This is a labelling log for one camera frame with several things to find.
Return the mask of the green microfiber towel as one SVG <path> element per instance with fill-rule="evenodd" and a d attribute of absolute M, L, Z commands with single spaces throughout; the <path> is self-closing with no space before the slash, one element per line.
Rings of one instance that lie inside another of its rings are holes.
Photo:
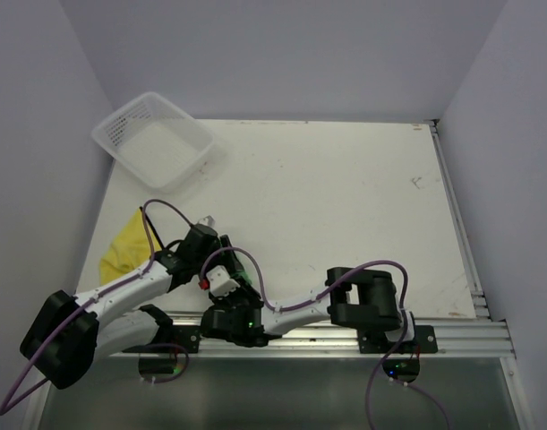
<path fill-rule="evenodd" d="M 243 265 L 237 265 L 235 267 L 235 278 L 243 280 L 244 282 L 247 282 L 247 283 L 251 282 L 251 278 L 247 274 L 247 271 L 245 270 Z"/>

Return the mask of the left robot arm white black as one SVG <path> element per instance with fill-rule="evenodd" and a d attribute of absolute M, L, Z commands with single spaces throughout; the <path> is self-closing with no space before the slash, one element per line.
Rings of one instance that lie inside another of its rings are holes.
<path fill-rule="evenodd" d="M 91 365 L 129 348 L 169 348 L 172 322 L 151 300 L 189 283 L 222 246 L 208 226 L 190 228 L 176 250 L 156 251 L 134 271 L 78 296 L 63 290 L 41 307 L 20 352 L 57 388 L 79 381 Z"/>

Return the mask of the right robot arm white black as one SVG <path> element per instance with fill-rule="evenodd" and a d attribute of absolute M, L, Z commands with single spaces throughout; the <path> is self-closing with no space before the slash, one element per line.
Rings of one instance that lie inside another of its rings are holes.
<path fill-rule="evenodd" d="M 205 338 L 262 348 L 294 329 L 329 321 L 399 352 L 417 341 L 414 318 L 400 307 L 396 286 L 385 271 L 354 272 L 321 299 L 317 296 L 324 287 L 314 288 L 303 307 L 288 302 L 266 307 L 248 281 L 223 266 L 209 271 L 204 282 L 212 301 L 201 318 Z"/>

